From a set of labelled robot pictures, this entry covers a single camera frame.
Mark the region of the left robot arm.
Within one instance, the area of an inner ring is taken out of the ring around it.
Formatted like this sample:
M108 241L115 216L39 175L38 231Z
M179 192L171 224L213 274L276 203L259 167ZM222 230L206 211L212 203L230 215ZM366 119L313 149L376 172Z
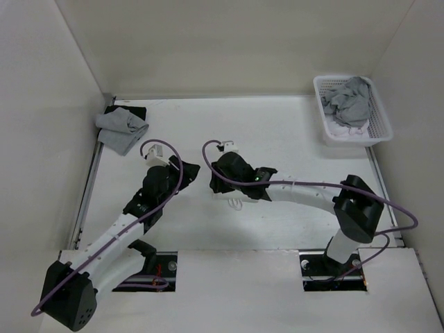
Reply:
M104 297L127 278L152 274L155 249L141 238L160 219L166 203L192 183L199 170L199 165L176 156L150 166L141 189L108 230L75 258L50 265L32 316L45 313L77 332L89 323Z

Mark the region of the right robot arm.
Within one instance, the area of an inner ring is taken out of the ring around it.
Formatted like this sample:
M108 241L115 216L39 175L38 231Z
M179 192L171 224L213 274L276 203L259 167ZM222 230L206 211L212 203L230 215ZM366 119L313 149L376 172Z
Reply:
M384 204L365 195L366 192L375 193L359 176L348 175L339 188L300 186L295 178L276 169L265 166L253 168L235 152L223 154L210 166L210 189L215 194L238 191L251 200L297 203L334 215L339 229L329 240L321 259L328 275L343 275L350 269L349 260L353 252L361 245L373 242Z

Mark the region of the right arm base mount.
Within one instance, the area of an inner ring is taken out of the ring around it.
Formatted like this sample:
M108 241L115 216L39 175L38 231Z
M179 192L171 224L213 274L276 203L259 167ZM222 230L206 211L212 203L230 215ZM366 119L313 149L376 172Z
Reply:
M354 251L345 264L327 258L323 251L300 251L302 286L306 292L367 291L361 258Z

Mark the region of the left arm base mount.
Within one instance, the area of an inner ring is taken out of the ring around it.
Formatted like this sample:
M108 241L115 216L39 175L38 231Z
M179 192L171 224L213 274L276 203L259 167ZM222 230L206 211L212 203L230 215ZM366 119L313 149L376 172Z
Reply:
M162 293L176 290L178 253L159 252L147 259L140 272L130 276L113 292Z

